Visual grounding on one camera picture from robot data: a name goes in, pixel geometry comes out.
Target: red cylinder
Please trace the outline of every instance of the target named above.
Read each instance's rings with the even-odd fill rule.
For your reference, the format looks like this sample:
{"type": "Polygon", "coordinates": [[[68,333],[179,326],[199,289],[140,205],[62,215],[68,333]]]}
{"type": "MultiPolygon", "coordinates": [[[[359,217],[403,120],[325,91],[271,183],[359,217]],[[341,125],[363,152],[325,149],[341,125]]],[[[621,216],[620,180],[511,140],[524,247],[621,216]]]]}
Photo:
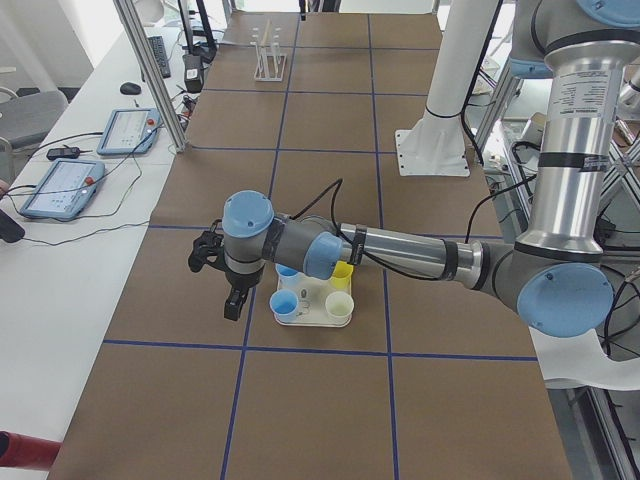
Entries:
{"type": "Polygon", "coordinates": [[[59,442],[0,432],[0,467],[48,471],[59,450],[59,442]]]}

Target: blue cup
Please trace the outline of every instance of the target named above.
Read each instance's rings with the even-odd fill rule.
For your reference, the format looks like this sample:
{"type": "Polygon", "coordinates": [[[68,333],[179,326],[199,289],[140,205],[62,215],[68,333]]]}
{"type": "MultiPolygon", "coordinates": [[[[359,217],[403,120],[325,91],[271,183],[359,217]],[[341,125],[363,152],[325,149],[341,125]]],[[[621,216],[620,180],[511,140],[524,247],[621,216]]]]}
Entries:
{"type": "Polygon", "coordinates": [[[278,272],[278,278],[283,287],[295,287],[302,278],[299,271],[279,263],[276,263],[276,272],[278,272]]]}
{"type": "Polygon", "coordinates": [[[278,290],[271,295],[269,307],[279,321],[293,323],[298,316],[298,295],[286,288],[278,290]]]}

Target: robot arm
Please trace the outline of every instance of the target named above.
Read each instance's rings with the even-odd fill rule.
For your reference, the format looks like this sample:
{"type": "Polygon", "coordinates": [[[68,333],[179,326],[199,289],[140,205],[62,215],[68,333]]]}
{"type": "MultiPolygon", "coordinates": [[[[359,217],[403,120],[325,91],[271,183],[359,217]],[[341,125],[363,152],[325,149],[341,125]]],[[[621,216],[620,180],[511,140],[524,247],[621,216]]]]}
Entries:
{"type": "Polygon", "coordinates": [[[327,279],[344,260],[460,281],[554,336],[580,335],[605,319],[613,291],[598,268],[593,229],[623,69],[640,56],[640,10],[634,0],[520,0],[516,17],[512,70],[541,76],[544,61],[553,84],[529,228],[515,245],[299,222],[276,215],[262,194],[239,192],[225,204],[224,235],[205,232],[189,260],[194,271],[206,263],[225,272],[226,318],[238,319],[266,261],[327,279]]]}

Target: blue and white device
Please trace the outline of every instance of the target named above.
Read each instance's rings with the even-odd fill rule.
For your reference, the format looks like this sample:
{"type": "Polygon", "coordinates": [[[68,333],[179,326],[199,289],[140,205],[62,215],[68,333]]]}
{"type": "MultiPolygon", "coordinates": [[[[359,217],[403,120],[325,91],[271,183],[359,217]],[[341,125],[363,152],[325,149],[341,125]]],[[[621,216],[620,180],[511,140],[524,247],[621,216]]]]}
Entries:
{"type": "Polygon", "coordinates": [[[155,108],[114,110],[96,152],[105,156],[145,153],[153,145],[159,126],[160,112],[155,108]]]}
{"type": "Polygon", "coordinates": [[[59,158],[20,208],[29,218],[73,220],[89,203],[104,177],[97,160],[59,158]]]}

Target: white tray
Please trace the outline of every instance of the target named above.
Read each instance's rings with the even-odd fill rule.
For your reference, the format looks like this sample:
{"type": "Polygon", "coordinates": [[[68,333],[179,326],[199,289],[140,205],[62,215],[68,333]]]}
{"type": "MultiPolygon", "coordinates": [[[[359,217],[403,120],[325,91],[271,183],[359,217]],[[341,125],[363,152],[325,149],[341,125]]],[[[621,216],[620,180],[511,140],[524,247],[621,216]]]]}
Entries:
{"type": "Polygon", "coordinates": [[[333,292],[347,292],[351,295],[351,281],[346,288],[335,288],[329,280],[318,280],[317,278],[303,275],[302,279],[292,287],[283,287],[278,281],[278,290],[287,288],[293,290],[298,295],[300,308],[298,315],[293,322],[281,322],[275,315],[276,322],[285,327],[345,327],[351,321],[351,315],[346,320],[336,320],[331,318],[324,308],[324,302],[333,292]]]}

